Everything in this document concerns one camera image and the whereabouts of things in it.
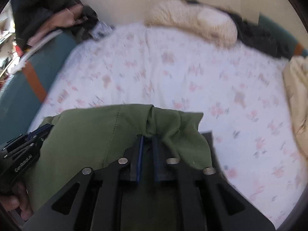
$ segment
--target triangular cutout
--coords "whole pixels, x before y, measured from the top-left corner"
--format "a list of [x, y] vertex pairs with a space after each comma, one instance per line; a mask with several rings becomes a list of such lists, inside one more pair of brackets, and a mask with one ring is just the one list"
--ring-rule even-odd
[[72, 208], [79, 186], [79, 183], [75, 183], [60, 199], [58, 199], [51, 206], [51, 209], [63, 215], [68, 215], [70, 213], [70, 209]]
[[245, 210], [245, 206], [228, 192], [223, 185], [218, 184], [218, 190], [229, 215], [234, 215]]

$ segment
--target beige cloth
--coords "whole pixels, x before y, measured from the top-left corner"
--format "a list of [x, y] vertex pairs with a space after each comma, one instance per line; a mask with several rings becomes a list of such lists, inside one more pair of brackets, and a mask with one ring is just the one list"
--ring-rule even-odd
[[161, 1], [153, 6], [145, 24], [183, 29], [223, 47], [232, 47], [238, 38], [236, 25], [227, 13], [211, 6], [188, 5], [180, 0]]
[[308, 157], [308, 57], [292, 57], [283, 71], [293, 130], [298, 145]]

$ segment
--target green garment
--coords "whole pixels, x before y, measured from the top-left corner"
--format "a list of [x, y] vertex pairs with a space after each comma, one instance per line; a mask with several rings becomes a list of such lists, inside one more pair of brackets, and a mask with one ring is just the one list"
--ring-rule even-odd
[[160, 135], [175, 157], [196, 169], [212, 166], [208, 143], [198, 132], [202, 116], [128, 104], [67, 110], [45, 118], [42, 124], [54, 127], [44, 141], [40, 159], [25, 175], [33, 210], [82, 168], [100, 169], [121, 158], [137, 134]]

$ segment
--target white patterned cloth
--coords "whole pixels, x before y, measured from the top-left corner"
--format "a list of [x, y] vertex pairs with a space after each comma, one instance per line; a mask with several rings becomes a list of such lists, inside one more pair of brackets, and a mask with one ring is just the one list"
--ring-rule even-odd
[[204, 112], [228, 180], [277, 228], [308, 182], [293, 139], [279, 60], [223, 49], [173, 28], [131, 24], [71, 53], [33, 120], [71, 108], [142, 103]]

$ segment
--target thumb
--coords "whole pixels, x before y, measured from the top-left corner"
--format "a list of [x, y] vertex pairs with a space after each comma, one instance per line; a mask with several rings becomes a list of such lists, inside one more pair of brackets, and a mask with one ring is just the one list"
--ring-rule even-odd
[[6, 211], [11, 211], [19, 206], [16, 196], [0, 196], [0, 202]]

